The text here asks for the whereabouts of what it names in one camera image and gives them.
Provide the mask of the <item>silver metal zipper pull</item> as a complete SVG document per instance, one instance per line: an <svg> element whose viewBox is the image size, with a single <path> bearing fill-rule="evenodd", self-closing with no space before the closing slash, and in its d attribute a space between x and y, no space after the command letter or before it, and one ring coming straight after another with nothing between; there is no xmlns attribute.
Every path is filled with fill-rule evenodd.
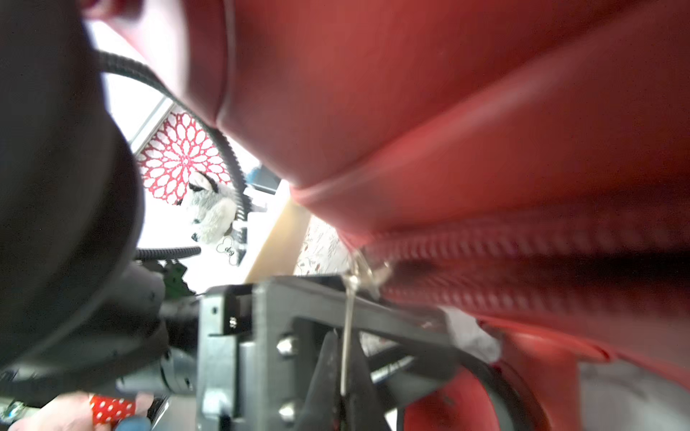
<svg viewBox="0 0 690 431"><path fill-rule="evenodd" d="M341 275L345 286L345 314L342 328L341 344L341 377L340 395L346 397L348 393L348 369L352 345L354 308L359 292L365 292L374 300L380 299L381 287L391 278L393 269L387 262L379 266L372 266L364 253L360 250L350 254L349 269Z"/></svg>

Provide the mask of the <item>red hard-shell suitcase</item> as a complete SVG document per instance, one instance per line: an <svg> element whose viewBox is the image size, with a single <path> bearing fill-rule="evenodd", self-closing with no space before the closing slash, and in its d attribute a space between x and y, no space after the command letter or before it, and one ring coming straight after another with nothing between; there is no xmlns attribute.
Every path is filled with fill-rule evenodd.
<svg viewBox="0 0 690 431"><path fill-rule="evenodd" d="M688 429L688 2L80 6L384 299L498 336L535 429Z"/></svg>

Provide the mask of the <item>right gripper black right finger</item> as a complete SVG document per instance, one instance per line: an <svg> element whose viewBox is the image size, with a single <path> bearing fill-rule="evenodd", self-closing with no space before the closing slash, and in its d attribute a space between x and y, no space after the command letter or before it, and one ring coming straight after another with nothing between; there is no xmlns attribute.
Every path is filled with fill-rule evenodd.
<svg viewBox="0 0 690 431"><path fill-rule="evenodd" d="M357 332L353 333L348 344L348 358L341 367L345 384L341 397L341 429L389 431L391 427L386 421L386 412L372 382L368 359L358 336Z"/></svg>

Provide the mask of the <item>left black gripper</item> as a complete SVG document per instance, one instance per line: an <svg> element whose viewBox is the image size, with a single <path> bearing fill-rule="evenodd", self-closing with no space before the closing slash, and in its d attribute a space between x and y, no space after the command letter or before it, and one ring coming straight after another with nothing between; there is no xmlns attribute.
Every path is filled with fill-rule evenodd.
<svg viewBox="0 0 690 431"><path fill-rule="evenodd" d="M120 377L121 393L193 395L199 430L296 430L328 332L342 344L345 289L337 277L282 277L218 287L199 299L181 263L146 263L163 278L168 348ZM459 352L442 321L357 297L353 333L386 413L448 384Z"/></svg>

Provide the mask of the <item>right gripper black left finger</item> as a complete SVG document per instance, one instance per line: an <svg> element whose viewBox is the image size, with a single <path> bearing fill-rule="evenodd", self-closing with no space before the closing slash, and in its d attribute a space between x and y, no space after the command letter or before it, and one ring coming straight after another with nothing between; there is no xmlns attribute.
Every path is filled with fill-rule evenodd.
<svg viewBox="0 0 690 431"><path fill-rule="evenodd" d="M341 425L341 343L335 330L328 332L296 421L298 431L334 431Z"/></svg>

